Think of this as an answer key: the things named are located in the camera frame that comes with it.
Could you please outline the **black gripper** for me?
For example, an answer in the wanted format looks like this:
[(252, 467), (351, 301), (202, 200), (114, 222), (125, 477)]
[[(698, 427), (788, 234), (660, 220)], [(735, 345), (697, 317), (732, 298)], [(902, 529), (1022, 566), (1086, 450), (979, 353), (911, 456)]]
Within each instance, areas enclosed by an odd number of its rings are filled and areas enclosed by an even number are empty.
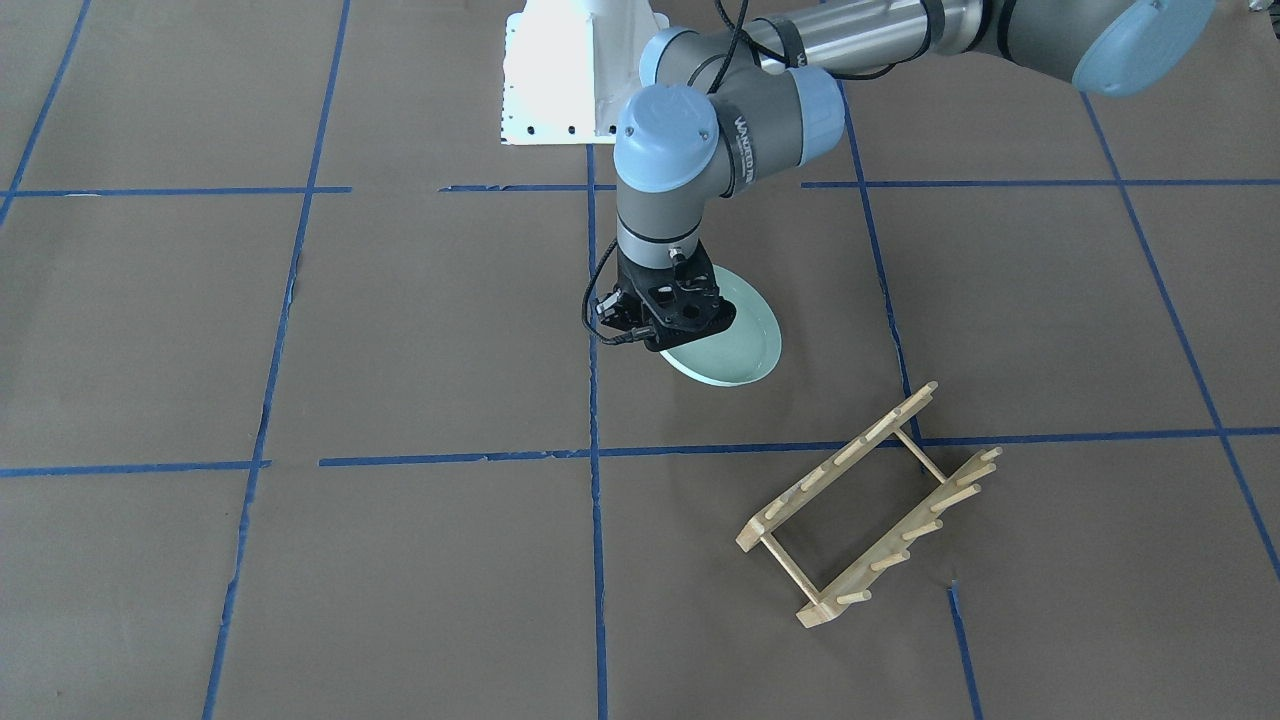
[(617, 261), (616, 288), (640, 302), (641, 325), (636, 336), (653, 352), (686, 345), (728, 329), (736, 307), (724, 300), (705, 249), (678, 255), (667, 268), (636, 264), (625, 255)]

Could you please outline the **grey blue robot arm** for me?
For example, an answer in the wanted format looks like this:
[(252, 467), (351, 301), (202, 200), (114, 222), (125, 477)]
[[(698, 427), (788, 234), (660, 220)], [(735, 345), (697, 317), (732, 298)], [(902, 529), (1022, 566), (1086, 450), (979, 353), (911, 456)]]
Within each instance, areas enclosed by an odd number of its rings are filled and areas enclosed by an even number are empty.
[(667, 351), (727, 331), (701, 243), (712, 199), (731, 199), (832, 150), (840, 85), (927, 54), (983, 53), (1085, 94), (1125, 97), (1193, 47), (1211, 1), (828, 1), (751, 18), (718, 35), (671, 27), (645, 45), (640, 90), (614, 142), (617, 282), (585, 293), (582, 322), (611, 345)]

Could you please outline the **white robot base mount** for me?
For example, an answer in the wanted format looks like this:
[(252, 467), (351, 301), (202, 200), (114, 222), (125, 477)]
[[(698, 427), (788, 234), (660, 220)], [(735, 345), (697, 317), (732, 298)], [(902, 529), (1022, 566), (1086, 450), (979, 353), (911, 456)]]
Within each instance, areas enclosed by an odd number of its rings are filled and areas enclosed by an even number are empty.
[(667, 27), (648, 1), (525, 3), (506, 19), (500, 141), (612, 145), (643, 50)]

